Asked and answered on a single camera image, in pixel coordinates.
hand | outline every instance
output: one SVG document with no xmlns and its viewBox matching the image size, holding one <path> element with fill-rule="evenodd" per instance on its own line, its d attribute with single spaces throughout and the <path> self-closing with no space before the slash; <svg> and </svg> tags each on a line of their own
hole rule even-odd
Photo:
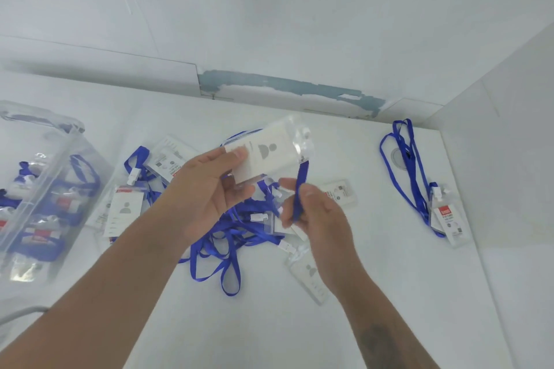
<svg viewBox="0 0 554 369">
<path fill-rule="evenodd" d="M 281 178 L 279 184 L 294 190 L 296 180 Z M 294 196 L 283 204 L 281 221 L 285 228 L 293 224 L 293 201 Z M 308 235 L 319 274 L 329 290 L 339 297 L 356 274 L 364 272 L 348 220 L 341 207 L 314 185 L 300 186 L 300 202 L 304 212 L 295 225 Z"/>
<path fill-rule="evenodd" d="M 241 164 L 248 151 L 238 148 L 225 153 L 217 148 L 192 158 L 176 173 L 160 198 L 152 206 L 184 228 L 188 244 L 199 240 L 232 206 L 254 194 L 254 186 L 235 187 L 229 170 Z"/>
</svg>

desk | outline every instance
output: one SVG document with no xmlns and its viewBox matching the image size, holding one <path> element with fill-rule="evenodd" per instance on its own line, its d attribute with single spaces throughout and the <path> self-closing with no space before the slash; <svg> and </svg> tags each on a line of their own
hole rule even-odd
<svg viewBox="0 0 554 369">
<path fill-rule="evenodd" d="M 205 151 L 288 114 L 41 76 L 0 74 L 0 82 L 0 98 L 83 121 L 87 139 L 118 166 L 137 146 L 153 147 L 167 133 Z M 378 150 L 390 125 L 302 117 L 316 147 L 308 180 L 350 180 L 358 206 L 346 214 L 360 258 L 437 364 L 512 367 L 475 245 L 453 249 L 433 235 L 392 186 Z M 456 192 L 440 133 L 416 129 L 415 138 L 429 179 Z M 242 289 L 234 298 L 223 294 L 218 277 L 197 283 L 188 264 L 180 264 L 127 367 L 365 368 L 337 300 L 317 306 L 284 266 L 283 251 L 262 244 L 238 256 Z M 97 257 L 83 231 L 41 304 L 53 303 Z"/>
</svg>

person's right arm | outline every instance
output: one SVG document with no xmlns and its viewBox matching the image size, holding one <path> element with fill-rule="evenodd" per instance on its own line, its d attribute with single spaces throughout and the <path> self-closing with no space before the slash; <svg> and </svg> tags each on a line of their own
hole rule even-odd
<svg viewBox="0 0 554 369">
<path fill-rule="evenodd" d="M 279 183 L 294 190 L 296 180 Z M 303 184 L 304 208 L 296 222 L 308 235 L 323 282 L 341 303 L 369 369 L 438 369 L 398 311 L 371 280 L 358 258 L 346 216 L 317 187 Z M 292 197 L 284 205 L 284 227 L 292 224 Z"/>
</svg>

person's left hand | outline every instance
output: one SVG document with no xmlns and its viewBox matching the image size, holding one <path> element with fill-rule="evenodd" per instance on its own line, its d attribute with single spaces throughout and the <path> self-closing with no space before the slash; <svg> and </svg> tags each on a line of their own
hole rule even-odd
<svg viewBox="0 0 554 369">
<path fill-rule="evenodd" d="M 192 158 L 175 174 L 152 208 L 182 227 L 189 244 L 196 242 L 223 213 L 254 194 L 252 185 L 237 189 L 233 177 L 222 179 L 247 156 L 244 148 L 225 153 L 221 147 Z"/>
</svg>

gray-blue patch on wall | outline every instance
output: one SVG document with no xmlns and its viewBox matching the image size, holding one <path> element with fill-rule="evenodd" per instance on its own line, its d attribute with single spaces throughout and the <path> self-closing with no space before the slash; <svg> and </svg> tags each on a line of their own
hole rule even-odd
<svg viewBox="0 0 554 369">
<path fill-rule="evenodd" d="M 377 117 L 379 110 L 383 107 L 385 100 L 365 95 L 355 89 L 338 88 L 336 86 L 316 85 L 299 80 L 274 78 L 263 76 L 261 74 L 228 72 L 220 70 L 209 70 L 198 75 L 200 89 L 207 93 L 215 94 L 222 85 L 241 85 L 241 86 L 266 86 L 277 91 L 290 92 L 296 95 L 321 95 L 326 98 L 336 99 L 348 102 L 365 111 L 371 113 L 372 118 Z M 353 98 L 347 99 L 341 95 L 351 95 Z"/>
</svg>

